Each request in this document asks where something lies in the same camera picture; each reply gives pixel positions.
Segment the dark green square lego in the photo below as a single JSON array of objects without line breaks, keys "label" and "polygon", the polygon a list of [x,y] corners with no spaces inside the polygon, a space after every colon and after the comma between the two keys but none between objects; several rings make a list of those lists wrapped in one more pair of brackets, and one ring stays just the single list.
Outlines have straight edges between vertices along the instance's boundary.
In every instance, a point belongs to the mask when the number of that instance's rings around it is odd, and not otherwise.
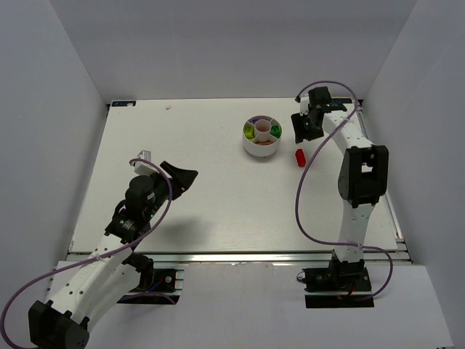
[{"label": "dark green square lego", "polygon": [[281,129],[280,129],[280,127],[278,125],[272,125],[272,127],[271,127],[270,133],[272,134],[272,133],[275,133],[275,132],[281,133]]}]

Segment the lime green sloped lego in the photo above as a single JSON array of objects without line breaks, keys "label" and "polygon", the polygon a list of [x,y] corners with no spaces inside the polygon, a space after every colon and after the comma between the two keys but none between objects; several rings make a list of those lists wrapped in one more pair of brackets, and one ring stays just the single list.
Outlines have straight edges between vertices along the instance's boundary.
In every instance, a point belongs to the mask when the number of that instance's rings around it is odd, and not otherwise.
[{"label": "lime green sloped lego", "polygon": [[244,135],[253,135],[254,136],[254,126],[245,125],[243,128]]}]

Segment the purple lego assembly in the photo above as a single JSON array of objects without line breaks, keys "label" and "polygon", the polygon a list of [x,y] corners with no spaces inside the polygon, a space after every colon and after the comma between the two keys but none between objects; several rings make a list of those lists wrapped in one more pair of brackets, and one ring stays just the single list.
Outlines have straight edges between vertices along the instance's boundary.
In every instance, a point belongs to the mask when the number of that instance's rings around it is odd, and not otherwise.
[{"label": "purple lego assembly", "polygon": [[261,119],[262,119],[261,117],[256,116],[256,117],[251,118],[249,121],[250,121],[252,124],[255,124],[256,122],[258,122],[258,121],[261,120]]}]

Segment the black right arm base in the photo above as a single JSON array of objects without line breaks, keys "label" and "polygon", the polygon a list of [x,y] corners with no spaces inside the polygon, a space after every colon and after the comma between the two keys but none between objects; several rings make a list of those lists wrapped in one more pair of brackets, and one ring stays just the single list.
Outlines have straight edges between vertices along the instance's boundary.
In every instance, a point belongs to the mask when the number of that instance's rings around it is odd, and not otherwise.
[{"label": "black right arm base", "polygon": [[371,280],[365,262],[340,262],[332,257],[327,267],[305,268],[296,275],[304,285],[308,309],[372,308]]}]

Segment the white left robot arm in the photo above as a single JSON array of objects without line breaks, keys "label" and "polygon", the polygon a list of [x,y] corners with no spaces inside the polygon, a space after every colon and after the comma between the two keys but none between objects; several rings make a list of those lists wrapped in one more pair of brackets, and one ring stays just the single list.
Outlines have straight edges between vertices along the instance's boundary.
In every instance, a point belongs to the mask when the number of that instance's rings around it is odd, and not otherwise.
[{"label": "white left robot arm", "polygon": [[31,342],[38,348],[85,348],[90,331],[131,291],[148,292],[155,280],[153,260],[135,251],[154,229],[151,220],[194,183],[198,171],[164,161],[131,162],[137,176],[115,208],[97,248],[46,302],[28,311]]}]

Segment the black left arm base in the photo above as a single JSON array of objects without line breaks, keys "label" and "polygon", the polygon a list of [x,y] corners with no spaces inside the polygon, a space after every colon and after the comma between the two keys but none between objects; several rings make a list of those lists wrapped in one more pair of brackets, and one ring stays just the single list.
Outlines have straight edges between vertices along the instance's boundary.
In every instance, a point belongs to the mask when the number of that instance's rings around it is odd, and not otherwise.
[{"label": "black left arm base", "polygon": [[185,271],[163,267],[142,254],[132,253],[123,264],[135,267],[139,283],[118,304],[176,305],[183,288]]}]

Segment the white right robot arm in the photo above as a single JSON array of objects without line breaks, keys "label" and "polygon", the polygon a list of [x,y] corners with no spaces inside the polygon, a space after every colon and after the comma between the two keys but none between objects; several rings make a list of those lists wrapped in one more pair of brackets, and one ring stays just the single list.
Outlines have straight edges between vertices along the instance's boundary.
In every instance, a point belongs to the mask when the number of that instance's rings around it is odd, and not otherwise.
[{"label": "white right robot arm", "polygon": [[308,173],[316,155],[329,141],[334,141],[343,155],[337,180],[343,201],[343,216],[337,242],[319,243],[333,246],[340,263],[355,264],[363,260],[368,221],[379,199],[387,191],[389,151],[375,145],[353,124],[357,98],[350,110],[335,101],[326,86],[313,83],[298,92],[295,101],[300,111],[291,115],[295,143],[322,139],[304,173]]}]

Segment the red long lego brick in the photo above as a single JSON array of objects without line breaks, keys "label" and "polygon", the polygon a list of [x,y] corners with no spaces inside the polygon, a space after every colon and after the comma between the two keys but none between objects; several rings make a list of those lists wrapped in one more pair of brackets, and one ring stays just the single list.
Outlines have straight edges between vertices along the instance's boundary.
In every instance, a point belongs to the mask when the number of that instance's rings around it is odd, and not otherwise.
[{"label": "red long lego brick", "polygon": [[295,157],[296,157],[296,163],[298,167],[303,168],[306,166],[306,163],[307,163],[306,156],[304,154],[304,151],[301,148],[296,150]]}]

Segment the blue label sticker right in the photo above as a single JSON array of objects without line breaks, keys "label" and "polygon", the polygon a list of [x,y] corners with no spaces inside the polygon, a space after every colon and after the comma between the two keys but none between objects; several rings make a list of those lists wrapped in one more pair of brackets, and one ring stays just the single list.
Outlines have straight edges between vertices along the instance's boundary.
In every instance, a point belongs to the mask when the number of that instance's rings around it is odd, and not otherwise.
[{"label": "blue label sticker right", "polygon": [[332,98],[331,102],[336,104],[353,104],[352,99],[347,97]]}]

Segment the blue label sticker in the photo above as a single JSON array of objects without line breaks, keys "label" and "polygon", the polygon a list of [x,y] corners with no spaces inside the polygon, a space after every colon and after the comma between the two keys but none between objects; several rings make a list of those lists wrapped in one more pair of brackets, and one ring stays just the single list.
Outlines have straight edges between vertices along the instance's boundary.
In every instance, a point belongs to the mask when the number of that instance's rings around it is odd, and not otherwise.
[{"label": "blue label sticker", "polygon": [[126,108],[134,107],[137,104],[136,100],[114,100],[110,106],[111,108]]},{"label": "blue label sticker", "polygon": [[336,104],[353,104],[352,99],[347,97],[332,98],[331,102]]}]

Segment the white round divided container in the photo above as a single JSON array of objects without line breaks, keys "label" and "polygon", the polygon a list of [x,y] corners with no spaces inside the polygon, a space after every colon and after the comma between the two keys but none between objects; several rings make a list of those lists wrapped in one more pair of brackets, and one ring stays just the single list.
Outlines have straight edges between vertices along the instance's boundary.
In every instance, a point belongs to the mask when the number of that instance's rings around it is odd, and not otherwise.
[{"label": "white round divided container", "polygon": [[[255,156],[255,157],[258,157],[258,158],[264,158],[264,157],[268,157],[268,156],[273,155],[277,151],[277,149],[279,148],[279,145],[280,145],[280,140],[281,140],[283,130],[282,130],[281,125],[279,124],[279,122],[276,119],[274,119],[274,118],[272,118],[270,116],[259,116],[259,117],[261,117],[262,119],[259,120],[258,122],[256,122],[255,124],[252,124],[249,121],[251,118],[249,118],[245,122],[245,124],[243,125],[243,128],[244,128],[245,125],[254,126],[254,139],[252,141],[247,139],[247,137],[244,135],[244,132],[242,133],[243,148],[251,156]],[[272,125],[278,125],[280,127],[281,136],[279,138],[274,137],[270,133]],[[258,126],[268,126],[269,130],[266,131],[266,132],[260,132],[259,130],[257,130]],[[272,145],[266,145],[266,146],[261,146],[261,145],[254,144],[254,143],[257,143],[257,142],[265,142],[265,141],[268,141],[268,140],[273,141],[274,143]]]}]

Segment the blue label sticker left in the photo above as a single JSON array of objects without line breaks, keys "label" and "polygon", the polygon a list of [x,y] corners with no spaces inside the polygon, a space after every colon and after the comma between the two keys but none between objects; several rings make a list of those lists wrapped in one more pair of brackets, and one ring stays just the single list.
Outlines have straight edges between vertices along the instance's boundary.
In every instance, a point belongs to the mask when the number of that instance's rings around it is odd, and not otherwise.
[{"label": "blue label sticker left", "polygon": [[110,106],[111,108],[126,108],[134,107],[137,104],[136,100],[114,100]]}]

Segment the aluminium table front rail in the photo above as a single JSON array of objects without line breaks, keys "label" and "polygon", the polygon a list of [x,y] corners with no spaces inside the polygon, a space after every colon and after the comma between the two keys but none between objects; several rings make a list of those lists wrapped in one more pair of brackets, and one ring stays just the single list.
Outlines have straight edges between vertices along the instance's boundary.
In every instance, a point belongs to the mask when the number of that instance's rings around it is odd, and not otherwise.
[{"label": "aluminium table front rail", "polygon": [[155,263],[245,263],[245,262],[327,262],[330,252],[298,253],[197,253],[197,254],[155,254],[145,253]]}]

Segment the aluminium table rail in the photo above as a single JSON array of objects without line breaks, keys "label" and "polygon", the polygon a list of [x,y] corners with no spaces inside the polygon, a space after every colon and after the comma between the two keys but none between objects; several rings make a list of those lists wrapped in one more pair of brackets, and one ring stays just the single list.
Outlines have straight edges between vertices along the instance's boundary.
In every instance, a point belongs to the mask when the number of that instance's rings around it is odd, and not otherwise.
[{"label": "aluminium table rail", "polygon": [[377,165],[377,167],[381,170],[381,182],[383,186],[383,195],[381,196],[381,201],[384,203],[385,206],[385,211],[387,213],[388,219],[389,219],[389,224],[391,225],[391,229],[393,231],[393,235],[395,237],[395,242],[397,249],[394,252],[394,263],[395,264],[400,264],[400,263],[405,263],[412,265],[413,261],[411,259],[411,255],[408,251],[407,244],[405,242],[402,230],[400,228],[400,224],[397,219],[397,214],[395,211],[395,208],[393,207],[392,200],[389,196],[389,191],[388,191],[388,174],[389,174],[389,151],[387,150],[387,146],[385,145],[379,145],[378,143],[375,143],[379,148],[384,148],[382,151],[382,160],[381,160],[381,165]]},{"label": "aluminium table rail", "polygon": [[330,252],[298,253],[197,253],[197,254],[155,254],[145,253],[155,263],[245,263],[245,262],[327,262]]}]

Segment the aluminium table right rail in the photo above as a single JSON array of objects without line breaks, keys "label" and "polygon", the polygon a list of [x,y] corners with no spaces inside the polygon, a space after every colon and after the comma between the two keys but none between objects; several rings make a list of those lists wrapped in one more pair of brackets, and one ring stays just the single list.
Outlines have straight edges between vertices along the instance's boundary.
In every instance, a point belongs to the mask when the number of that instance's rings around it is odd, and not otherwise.
[{"label": "aluminium table right rail", "polygon": [[389,151],[387,150],[387,146],[385,145],[379,145],[378,143],[375,143],[379,148],[384,148],[382,151],[382,160],[381,160],[381,165],[377,165],[377,167],[381,170],[381,182],[383,186],[383,195],[381,196],[381,201],[384,203],[385,206],[385,211],[387,213],[388,219],[389,219],[389,224],[391,225],[391,229],[393,231],[393,235],[395,237],[395,242],[397,249],[394,252],[394,263],[395,264],[400,264],[400,263],[405,263],[412,265],[413,261],[411,259],[411,255],[408,251],[407,244],[405,242],[402,230],[400,228],[400,224],[397,219],[397,214],[395,211],[395,208],[393,207],[392,200],[389,196],[389,191],[388,191],[388,174],[389,174]]}]

